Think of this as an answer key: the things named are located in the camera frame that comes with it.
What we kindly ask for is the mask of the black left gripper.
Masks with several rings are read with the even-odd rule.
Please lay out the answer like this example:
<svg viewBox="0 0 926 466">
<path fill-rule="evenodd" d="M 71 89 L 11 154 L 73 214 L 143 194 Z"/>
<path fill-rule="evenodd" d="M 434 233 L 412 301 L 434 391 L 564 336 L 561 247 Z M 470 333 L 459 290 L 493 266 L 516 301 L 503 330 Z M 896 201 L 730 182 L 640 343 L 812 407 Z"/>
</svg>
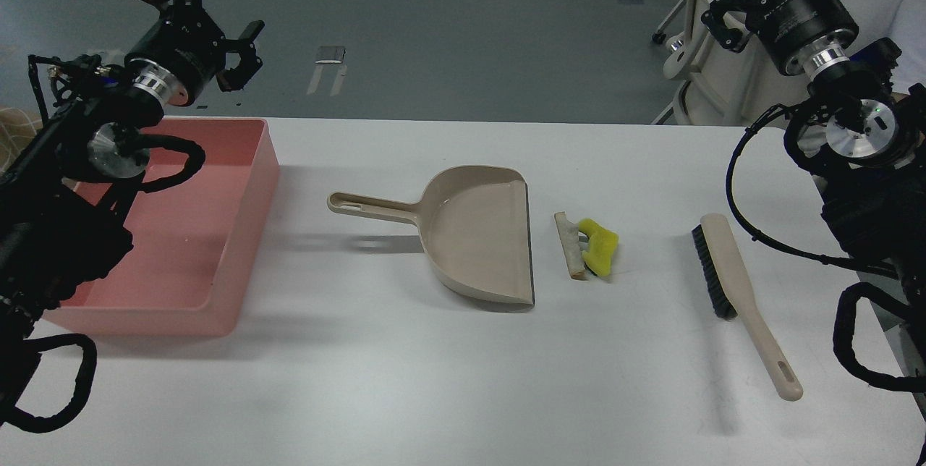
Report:
<svg viewBox="0 0 926 466">
<path fill-rule="evenodd" d="M 203 0 L 140 1 L 155 8 L 160 18 L 126 54 L 124 63 L 157 64 L 171 73 L 181 85 L 169 101 L 172 106 L 191 106 L 217 74 L 219 90 L 242 90 L 263 67 L 255 46 L 265 27 L 263 20 L 250 22 L 238 38 L 225 38 L 209 14 L 200 13 Z M 226 67 L 227 54 L 238 56 L 234 67 Z"/>
</svg>

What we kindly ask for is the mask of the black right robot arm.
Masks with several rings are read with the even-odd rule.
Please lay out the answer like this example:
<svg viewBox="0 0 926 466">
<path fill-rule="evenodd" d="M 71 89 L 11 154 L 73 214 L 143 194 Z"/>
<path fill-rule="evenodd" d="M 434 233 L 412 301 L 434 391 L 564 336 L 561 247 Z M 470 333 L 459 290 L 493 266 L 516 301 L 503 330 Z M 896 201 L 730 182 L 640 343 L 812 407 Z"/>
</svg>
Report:
<svg viewBox="0 0 926 466">
<path fill-rule="evenodd" d="M 892 71 L 902 51 L 877 38 L 850 53 L 859 22 L 841 0 L 710 0 L 701 22 L 722 48 L 740 53 L 756 38 L 783 76 L 805 76 L 808 97 L 777 103 L 745 130 L 725 176 L 732 216 L 755 241 L 785 254 L 896 279 L 904 300 L 872 284 L 842 292 L 833 351 L 843 367 L 870 386 L 924 392 L 924 377 L 892 376 L 865 367 L 854 353 L 857 302 L 869 299 L 900 318 L 924 351 L 924 86 L 893 96 Z M 771 238 L 751 224 L 734 198 L 736 163 L 747 143 L 784 119 L 785 151 L 825 186 L 821 218 L 844 256 L 811 254 Z"/>
</svg>

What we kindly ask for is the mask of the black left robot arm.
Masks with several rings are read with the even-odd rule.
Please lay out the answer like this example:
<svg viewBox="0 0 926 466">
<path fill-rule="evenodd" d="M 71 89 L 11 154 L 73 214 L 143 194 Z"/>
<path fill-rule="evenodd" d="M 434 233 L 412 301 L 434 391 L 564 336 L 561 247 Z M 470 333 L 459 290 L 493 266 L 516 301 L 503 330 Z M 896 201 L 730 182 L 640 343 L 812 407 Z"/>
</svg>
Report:
<svg viewBox="0 0 926 466">
<path fill-rule="evenodd" d="M 125 221 L 137 195 L 182 185 L 205 166 L 201 145 L 152 127 L 167 106 L 191 106 L 211 81 L 238 91 L 263 67 L 255 40 L 264 21 L 229 38 L 203 0 L 140 1 L 158 11 L 158 21 L 122 63 L 98 54 L 27 58 L 41 123 L 2 173 L 1 188 L 1 420 L 22 432 L 73 422 L 97 367 L 88 335 L 33 338 L 36 323 L 132 251 Z M 21 410 L 43 354 L 61 347 L 82 352 L 69 403 L 49 416 Z"/>
</svg>

